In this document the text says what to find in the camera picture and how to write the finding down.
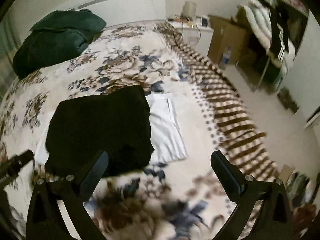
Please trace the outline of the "black lion print sweatshirt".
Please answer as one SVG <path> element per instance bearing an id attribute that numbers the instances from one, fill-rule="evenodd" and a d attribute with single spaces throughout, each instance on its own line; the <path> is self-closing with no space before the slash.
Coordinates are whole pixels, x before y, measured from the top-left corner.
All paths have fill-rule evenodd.
<path id="1" fill-rule="evenodd" d="M 105 177 L 143 169 L 154 151 L 149 116 L 141 86 L 60 102 L 48 128 L 46 171 L 75 174 L 99 151 L 108 155 Z"/>

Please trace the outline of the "clothes-laden chair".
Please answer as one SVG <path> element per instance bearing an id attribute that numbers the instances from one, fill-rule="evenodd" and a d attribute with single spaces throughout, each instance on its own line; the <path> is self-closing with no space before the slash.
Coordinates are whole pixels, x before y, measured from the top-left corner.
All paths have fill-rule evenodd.
<path id="1" fill-rule="evenodd" d="M 245 74 L 253 70 L 260 75 L 254 88 L 265 81 L 270 91 L 278 91 L 296 57 L 281 15 L 265 0 L 249 0 L 238 5 L 235 18 L 238 25 L 249 31 L 236 66 L 242 67 Z"/>

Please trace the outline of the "floral cream bed blanket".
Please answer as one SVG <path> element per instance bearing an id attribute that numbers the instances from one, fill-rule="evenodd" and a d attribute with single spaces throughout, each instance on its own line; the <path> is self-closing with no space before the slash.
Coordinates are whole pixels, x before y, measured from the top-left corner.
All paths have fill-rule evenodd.
<path id="1" fill-rule="evenodd" d="M 102 179 L 85 208 L 109 239 L 212 239 L 235 209 L 210 166 L 215 150 L 242 172 L 274 180 L 276 164 L 236 88 L 166 23 L 103 30 L 78 57 L 16 79 L 1 103 L 1 161 L 36 150 L 61 101 L 139 85 L 169 95 L 187 157 Z M 37 179 L 58 180 L 34 159 L 9 186 L 25 232 Z"/>

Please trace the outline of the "white folded t-shirt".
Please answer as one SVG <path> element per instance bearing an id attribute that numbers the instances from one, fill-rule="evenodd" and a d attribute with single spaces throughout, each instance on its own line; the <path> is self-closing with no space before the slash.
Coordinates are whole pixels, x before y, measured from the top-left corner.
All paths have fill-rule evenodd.
<path id="1" fill-rule="evenodd" d="M 151 144 L 154 148 L 149 164 L 185 159 L 188 156 L 187 150 L 176 120 L 171 96 L 145 94 L 145 97 L 150 107 Z M 35 160 L 38 164 L 45 165 L 49 157 L 46 149 L 48 128 L 36 150 Z"/>

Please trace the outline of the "plaid curtain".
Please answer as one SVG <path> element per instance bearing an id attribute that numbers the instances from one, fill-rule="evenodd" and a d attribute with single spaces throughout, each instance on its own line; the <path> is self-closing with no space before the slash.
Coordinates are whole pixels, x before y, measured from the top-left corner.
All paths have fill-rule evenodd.
<path id="1" fill-rule="evenodd" d="M 13 59 L 18 50 L 18 43 L 12 33 L 10 20 L 4 17 L 1 21 L 1 51 L 0 51 L 0 71 L 1 71 L 1 101 L 7 90 L 16 79 L 13 70 Z"/>

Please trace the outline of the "dark green pillow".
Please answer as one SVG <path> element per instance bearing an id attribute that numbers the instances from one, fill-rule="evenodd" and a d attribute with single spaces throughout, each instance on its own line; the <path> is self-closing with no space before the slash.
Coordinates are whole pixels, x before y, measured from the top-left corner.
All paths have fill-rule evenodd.
<path id="1" fill-rule="evenodd" d="M 34 24 L 13 60 L 19 79 L 43 67 L 78 57 L 106 26 L 90 10 L 56 10 Z"/>

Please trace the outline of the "plastic water bottle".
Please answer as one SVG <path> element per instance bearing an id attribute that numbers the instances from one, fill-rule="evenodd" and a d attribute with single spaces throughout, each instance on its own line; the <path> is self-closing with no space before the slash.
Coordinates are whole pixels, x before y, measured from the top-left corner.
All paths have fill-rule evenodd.
<path id="1" fill-rule="evenodd" d="M 225 51 L 223 52 L 221 61 L 220 61 L 220 68 L 225 69 L 227 67 L 227 64 L 229 63 L 231 57 L 231 48 L 227 47 Z"/>

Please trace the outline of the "brown cardboard box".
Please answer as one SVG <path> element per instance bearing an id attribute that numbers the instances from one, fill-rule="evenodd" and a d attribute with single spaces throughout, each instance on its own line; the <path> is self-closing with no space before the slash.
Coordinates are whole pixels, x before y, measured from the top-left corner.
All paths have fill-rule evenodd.
<path id="1" fill-rule="evenodd" d="M 213 63 L 219 63 L 226 48 L 231 49 L 230 64 L 244 55 L 251 31 L 235 22 L 215 15 L 209 15 L 210 26 L 214 30 L 208 57 Z"/>

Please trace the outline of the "white nightstand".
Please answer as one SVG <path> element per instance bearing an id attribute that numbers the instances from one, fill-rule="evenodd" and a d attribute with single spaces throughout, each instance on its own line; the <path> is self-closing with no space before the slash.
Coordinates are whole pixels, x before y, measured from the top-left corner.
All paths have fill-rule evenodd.
<path id="1" fill-rule="evenodd" d="M 183 36 L 183 40 L 191 48 L 203 56 L 207 56 L 210 48 L 214 30 L 211 27 L 204 27 L 196 22 L 169 21 Z"/>

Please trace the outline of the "white headboard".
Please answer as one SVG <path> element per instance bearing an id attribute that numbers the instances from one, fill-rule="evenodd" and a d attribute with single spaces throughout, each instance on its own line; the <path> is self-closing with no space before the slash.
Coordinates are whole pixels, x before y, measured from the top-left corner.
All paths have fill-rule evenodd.
<path id="1" fill-rule="evenodd" d="M 56 9 L 88 9 L 102 18 L 108 26 L 163 21 L 166 18 L 165 0 L 68 0 Z"/>

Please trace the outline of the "white table lamp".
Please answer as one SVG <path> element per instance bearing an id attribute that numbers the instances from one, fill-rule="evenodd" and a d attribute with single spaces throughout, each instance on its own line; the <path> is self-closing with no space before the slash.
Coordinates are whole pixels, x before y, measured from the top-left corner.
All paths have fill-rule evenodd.
<path id="1" fill-rule="evenodd" d="M 193 21 L 196 16 L 196 7 L 197 4 L 195 2 L 185 1 L 182 8 L 181 18 Z"/>

